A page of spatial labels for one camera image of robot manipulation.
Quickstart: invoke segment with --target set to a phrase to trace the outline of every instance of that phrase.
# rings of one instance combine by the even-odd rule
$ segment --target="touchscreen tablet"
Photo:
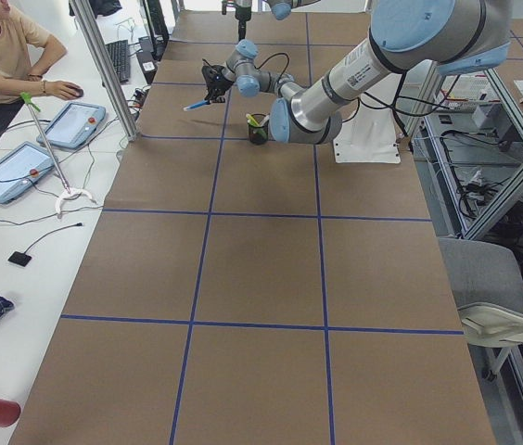
[[[0,159],[0,204],[6,204],[48,174],[54,167],[49,153],[26,142]]]
[[[81,148],[105,119],[105,108],[99,105],[68,102],[45,128],[45,135],[52,146],[75,150]],[[41,135],[37,142],[43,143]]]

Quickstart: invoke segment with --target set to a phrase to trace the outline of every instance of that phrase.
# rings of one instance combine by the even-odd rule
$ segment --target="office chair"
[[[439,238],[467,343],[501,348],[482,377],[493,381],[523,345],[523,280],[513,252],[480,241]]]

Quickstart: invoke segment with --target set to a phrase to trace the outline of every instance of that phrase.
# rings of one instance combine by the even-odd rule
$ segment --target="monitor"
[[[160,0],[140,0],[140,15],[150,38],[148,50],[155,60],[160,60],[169,42],[169,30],[162,14]]]

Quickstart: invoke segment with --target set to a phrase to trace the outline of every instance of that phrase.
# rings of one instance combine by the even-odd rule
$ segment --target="black cup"
[[[251,117],[259,124],[265,119],[265,114],[252,114]],[[268,142],[268,123],[269,121],[260,126],[248,119],[249,141],[252,144],[261,146]]]

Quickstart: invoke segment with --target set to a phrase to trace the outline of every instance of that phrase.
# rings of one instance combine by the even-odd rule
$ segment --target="keyboard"
[[[105,44],[113,68],[120,79],[120,83],[130,80],[130,46],[127,40],[117,40]]]

